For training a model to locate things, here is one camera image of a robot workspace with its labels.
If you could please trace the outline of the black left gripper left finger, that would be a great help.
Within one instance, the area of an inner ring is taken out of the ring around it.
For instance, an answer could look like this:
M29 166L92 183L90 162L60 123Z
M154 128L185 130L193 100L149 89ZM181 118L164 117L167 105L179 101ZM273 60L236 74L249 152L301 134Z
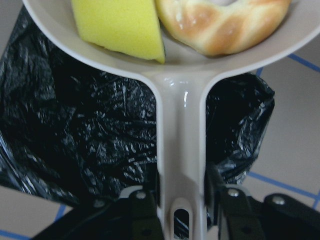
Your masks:
M161 240L163 229L158 217L159 174L156 172L140 185L121 190L119 198L127 204L127 238Z

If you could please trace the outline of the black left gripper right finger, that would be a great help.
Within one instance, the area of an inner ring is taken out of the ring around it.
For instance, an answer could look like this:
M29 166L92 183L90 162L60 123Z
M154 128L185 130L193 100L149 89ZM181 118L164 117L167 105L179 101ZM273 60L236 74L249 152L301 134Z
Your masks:
M205 166L205 205L219 240L265 239L246 192L226 184L214 164Z

